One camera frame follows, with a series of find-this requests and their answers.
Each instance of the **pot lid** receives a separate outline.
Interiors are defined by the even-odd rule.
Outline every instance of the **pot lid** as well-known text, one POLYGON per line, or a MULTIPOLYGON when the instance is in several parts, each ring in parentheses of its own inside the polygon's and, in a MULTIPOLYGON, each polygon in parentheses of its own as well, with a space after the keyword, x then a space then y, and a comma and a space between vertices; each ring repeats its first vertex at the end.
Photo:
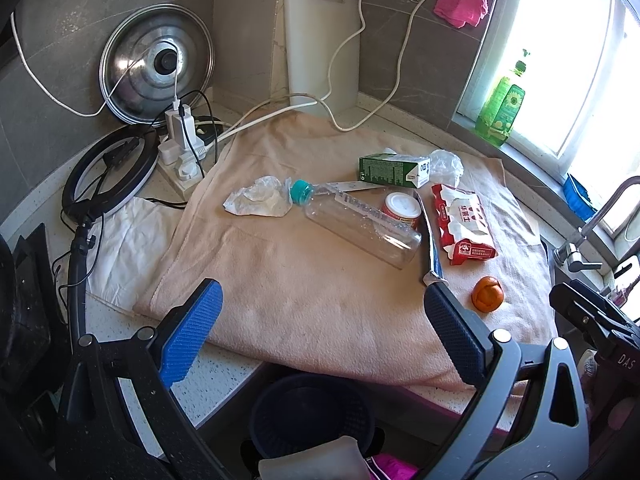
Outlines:
MULTIPOLYGON (((113 31, 100 60, 100 90, 108 107, 129 124, 151 123, 177 94, 205 91, 214 53, 205 23, 189 9, 174 4, 145 7, 113 31), (108 98, 127 67, 133 65, 108 98)), ((194 93, 184 103, 198 99, 194 93)), ((164 117, 155 125, 164 123, 164 117)))

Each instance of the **black basket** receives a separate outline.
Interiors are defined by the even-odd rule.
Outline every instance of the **black basket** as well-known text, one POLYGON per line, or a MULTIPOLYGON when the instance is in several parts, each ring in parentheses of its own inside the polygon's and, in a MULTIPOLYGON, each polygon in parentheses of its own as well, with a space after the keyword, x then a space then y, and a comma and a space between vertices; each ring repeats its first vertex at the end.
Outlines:
POLYGON ((350 381, 317 374, 287 376, 258 397, 249 422, 251 439, 265 458, 278 458, 336 440, 358 441, 366 452, 374 417, 350 381))

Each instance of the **crumpled plastic bag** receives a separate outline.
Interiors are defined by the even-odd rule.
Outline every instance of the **crumpled plastic bag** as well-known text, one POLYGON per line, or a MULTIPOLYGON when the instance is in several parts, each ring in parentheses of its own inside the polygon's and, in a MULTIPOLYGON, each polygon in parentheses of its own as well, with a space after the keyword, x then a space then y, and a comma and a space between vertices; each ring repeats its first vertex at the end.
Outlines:
POLYGON ((274 176, 259 178, 250 187, 229 195, 223 204, 234 215, 284 216, 291 209, 291 179, 281 183, 274 176))
POLYGON ((460 177, 465 173, 460 157, 447 150, 435 150, 429 157, 431 159, 429 182, 458 187, 460 177))

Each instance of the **power strip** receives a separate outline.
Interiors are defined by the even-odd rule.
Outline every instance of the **power strip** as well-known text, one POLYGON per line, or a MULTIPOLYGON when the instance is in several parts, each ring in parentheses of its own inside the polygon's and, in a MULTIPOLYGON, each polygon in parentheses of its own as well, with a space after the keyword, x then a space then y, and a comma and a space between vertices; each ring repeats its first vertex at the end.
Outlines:
POLYGON ((158 159, 156 170, 158 170, 162 174, 162 176, 164 176, 164 178, 175 190, 175 192, 180 196, 180 198, 186 202, 187 200, 189 200, 189 198, 193 194, 193 190, 196 188, 196 185, 202 180, 202 176, 200 172, 198 172, 196 176, 194 176, 193 178, 190 178, 189 180, 180 180, 178 178, 178 174, 176 170, 180 167, 181 163, 182 161, 178 159, 177 162, 167 165, 164 162, 162 162, 162 160, 158 159))

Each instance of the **white jar lid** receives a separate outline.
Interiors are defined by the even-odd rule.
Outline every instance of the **white jar lid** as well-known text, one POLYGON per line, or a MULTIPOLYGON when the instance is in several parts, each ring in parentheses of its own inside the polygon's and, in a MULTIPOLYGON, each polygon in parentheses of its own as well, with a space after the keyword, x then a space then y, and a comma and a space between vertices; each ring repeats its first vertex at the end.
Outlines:
POLYGON ((418 201, 405 193, 391 193, 385 198, 389 211, 402 218, 418 218, 422 211, 418 201))

